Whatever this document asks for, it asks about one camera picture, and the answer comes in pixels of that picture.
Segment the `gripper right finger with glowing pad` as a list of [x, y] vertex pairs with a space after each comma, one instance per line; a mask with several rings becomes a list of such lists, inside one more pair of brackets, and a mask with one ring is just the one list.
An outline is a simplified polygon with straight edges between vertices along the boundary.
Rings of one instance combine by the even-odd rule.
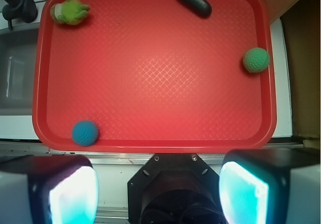
[[320, 151], [232, 150], [219, 196], [227, 223], [320, 223]]

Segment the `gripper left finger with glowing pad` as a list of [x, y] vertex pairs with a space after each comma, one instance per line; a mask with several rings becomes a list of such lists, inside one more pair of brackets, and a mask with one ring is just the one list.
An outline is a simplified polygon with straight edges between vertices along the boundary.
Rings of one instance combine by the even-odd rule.
[[1, 223], [94, 223], [98, 200], [83, 155], [1, 156]]

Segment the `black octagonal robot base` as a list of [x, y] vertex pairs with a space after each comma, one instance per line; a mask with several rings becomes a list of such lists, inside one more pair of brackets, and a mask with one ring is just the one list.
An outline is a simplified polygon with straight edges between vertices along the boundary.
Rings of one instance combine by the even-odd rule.
[[154, 154], [128, 181], [129, 223], [226, 223], [219, 175], [197, 154]]

